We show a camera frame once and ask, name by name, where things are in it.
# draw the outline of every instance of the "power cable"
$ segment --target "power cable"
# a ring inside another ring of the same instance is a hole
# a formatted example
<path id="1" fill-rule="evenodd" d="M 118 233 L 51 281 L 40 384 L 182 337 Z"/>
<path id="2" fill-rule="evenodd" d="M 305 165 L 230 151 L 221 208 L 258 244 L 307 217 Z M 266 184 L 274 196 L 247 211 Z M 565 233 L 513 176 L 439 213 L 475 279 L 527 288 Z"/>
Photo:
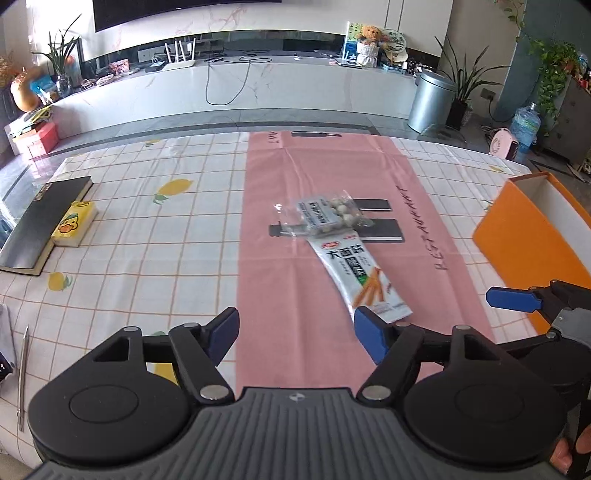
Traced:
<path id="1" fill-rule="evenodd" d="M 223 58 L 223 56 L 225 55 L 224 53 L 212 53 L 209 52 L 209 56 L 207 58 L 207 60 L 205 60 L 205 62 L 207 63 L 207 83 L 205 84 L 205 101 L 209 104 L 209 105 L 213 105 L 213 106 L 226 106 L 226 105 L 230 105 L 234 100 L 236 100 L 238 98 L 238 96 L 242 93 L 242 91 L 244 90 L 244 88 L 246 87 L 246 83 L 248 81 L 248 75 L 250 74 L 251 71 L 251 65 L 253 63 L 269 63 L 272 62 L 273 59 L 270 57 L 261 57 L 261 54 L 264 53 L 269 53 L 269 50 L 242 50 L 242 56 L 240 56 L 238 58 L 238 60 L 226 60 Z M 242 87 L 240 88 L 240 90 L 238 90 L 238 93 L 236 95 L 234 95 L 234 97 L 232 98 L 232 100 L 230 100 L 229 102 L 226 103 L 214 103 L 214 102 L 210 102 L 209 101 L 209 80 L 210 80 L 210 75 L 211 75 L 211 68 L 212 68 L 212 63 L 215 63 L 217 61 L 222 61 L 224 63 L 248 63 L 248 67 L 246 68 L 246 75 L 244 76 L 244 82 L 242 82 Z"/>
<path id="2" fill-rule="evenodd" d="M 522 107 L 524 107 L 528 103 L 530 103 L 530 97 L 535 92 L 535 88 L 537 85 L 538 85 L 538 81 L 536 80 L 534 82 L 534 86 L 532 87 L 530 94 L 527 97 L 525 97 L 525 102 L 521 105 Z M 488 103 L 488 115 L 492 118 L 492 120 L 494 122 L 497 122 L 499 124 L 504 124 L 504 123 L 508 122 L 509 120 L 511 120 L 515 116 L 515 114 L 513 114 L 507 120 L 497 120 L 494 116 L 492 116 L 491 107 L 492 107 L 492 99 L 489 100 L 489 103 Z"/>

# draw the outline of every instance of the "black book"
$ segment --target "black book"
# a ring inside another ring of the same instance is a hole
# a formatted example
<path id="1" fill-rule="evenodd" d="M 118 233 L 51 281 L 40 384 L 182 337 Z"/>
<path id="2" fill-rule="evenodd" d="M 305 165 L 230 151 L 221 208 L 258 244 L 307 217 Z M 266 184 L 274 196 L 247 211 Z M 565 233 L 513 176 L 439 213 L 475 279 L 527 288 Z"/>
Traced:
<path id="1" fill-rule="evenodd" d="M 54 246 L 51 234 L 72 202 L 82 200 L 91 186 L 90 177 L 46 183 L 0 250 L 0 270 L 41 275 Z"/>

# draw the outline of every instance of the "wall outlet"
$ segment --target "wall outlet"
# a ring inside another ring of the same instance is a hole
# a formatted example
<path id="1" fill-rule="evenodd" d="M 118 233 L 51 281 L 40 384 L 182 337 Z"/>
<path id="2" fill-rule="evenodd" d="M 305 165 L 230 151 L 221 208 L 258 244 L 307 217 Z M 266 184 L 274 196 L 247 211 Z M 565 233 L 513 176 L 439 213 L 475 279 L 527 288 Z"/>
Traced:
<path id="1" fill-rule="evenodd" d="M 483 88 L 482 91 L 480 92 L 480 96 L 482 98 L 485 98 L 487 100 L 493 101 L 495 99 L 495 95 L 496 93 L 493 92 L 492 90 Z"/>

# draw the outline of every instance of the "pink placemat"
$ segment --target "pink placemat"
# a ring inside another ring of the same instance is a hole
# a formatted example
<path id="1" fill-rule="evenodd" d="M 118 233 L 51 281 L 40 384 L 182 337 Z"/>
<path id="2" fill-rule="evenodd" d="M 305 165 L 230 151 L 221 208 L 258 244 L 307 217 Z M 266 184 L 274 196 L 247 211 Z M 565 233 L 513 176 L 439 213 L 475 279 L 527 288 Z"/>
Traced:
<path id="1" fill-rule="evenodd" d="M 389 138 L 342 134 L 292 137 L 251 134 L 243 199 L 236 345 L 237 391 L 244 386 L 355 392 L 375 368 L 353 332 L 333 281 L 305 239 L 273 238 L 275 204 L 346 190 L 387 199 L 404 234 L 401 244 L 368 250 L 413 310 L 416 325 L 450 333 L 468 324 L 492 338 L 462 256 L 415 176 Z"/>

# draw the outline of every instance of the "orange box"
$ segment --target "orange box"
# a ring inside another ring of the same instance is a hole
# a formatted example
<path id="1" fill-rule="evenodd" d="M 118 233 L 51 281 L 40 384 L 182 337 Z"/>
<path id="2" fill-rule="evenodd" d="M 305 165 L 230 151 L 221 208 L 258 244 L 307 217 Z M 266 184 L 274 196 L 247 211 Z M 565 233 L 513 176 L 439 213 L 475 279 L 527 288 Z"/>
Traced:
<path id="1" fill-rule="evenodd" d="M 473 236 L 509 288 L 591 288 L 591 216 L 551 173 L 509 179 Z M 548 323 L 530 315 L 538 333 Z"/>

